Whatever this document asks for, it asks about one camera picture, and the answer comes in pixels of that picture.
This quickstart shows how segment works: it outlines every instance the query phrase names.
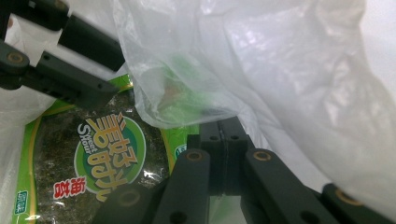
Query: seaweed snack package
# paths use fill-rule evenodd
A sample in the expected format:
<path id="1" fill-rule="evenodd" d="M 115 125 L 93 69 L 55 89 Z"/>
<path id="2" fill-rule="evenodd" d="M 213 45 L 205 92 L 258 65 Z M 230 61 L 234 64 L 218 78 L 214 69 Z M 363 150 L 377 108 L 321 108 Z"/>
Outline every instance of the seaweed snack package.
<path id="1" fill-rule="evenodd" d="M 169 176 L 174 152 L 166 153 L 163 136 L 170 135 L 139 117 L 128 76 L 112 82 L 121 92 L 107 106 L 87 111 L 56 101 L 26 126 L 12 223 L 91 223 L 117 187 L 151 188 Z M 185 145 L 178 133 L 171 138 Z"/>
<path id="2" fill-rule="evenodd" d="M 166 153 L 169 161 L 169 173 L 172 173 L 178 155 L 187 150 L 187 136 L 198 134 L 199 125 L 182 126 L 173 129 L 161 129 L 163 142 L 165 143 Z"/>

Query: transparent plastic bag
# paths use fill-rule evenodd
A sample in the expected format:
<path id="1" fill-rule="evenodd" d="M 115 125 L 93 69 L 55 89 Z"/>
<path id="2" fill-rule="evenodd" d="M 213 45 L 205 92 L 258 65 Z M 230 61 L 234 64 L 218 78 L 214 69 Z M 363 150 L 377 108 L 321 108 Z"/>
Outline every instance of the transparent plastic bag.
<path id="1" fill-rule="evenodd" d="M 149 189 L 168 177 L 168 143 L 129 104 L 129 77 L 112 83 L 124 91 L 106 106 L 56 101 L 25 126 L 12 223 L 91 223 L 121 185 Z"/>
<path id="2" fill-rule="evenodd" d="M 173 127 L 250 107 L 244 123 L 257 122 L 250 131 L 297 176 L 326 180 L 308 158 L 396 220 L 396 107 L 364 56 L 363 1 L 113 0 L 113 12 L 146 122 Z"/>
<path id="3" fill-rule="evenodd" d="M 66 0 L 71 11 L 96 27 L 114 36 L 115 26 L 108 1 Z M 60 32 L 52 32 L 11 14 L 12 26 L 7 30 L 6 43 L 25 53 L 35 66 L 44 50 L 68 63 L 103 79 L 124 75 L 125 69 L 115 74 L 98 63 L 57 46 Z M 21 155 L 24 125 L 36 119 L 49 108 L 54 99 L 38 91 L 21 87 L 15 91 L 0 88 L 0 217 L 10 223 L 15 203 L 15 186 Z"/>

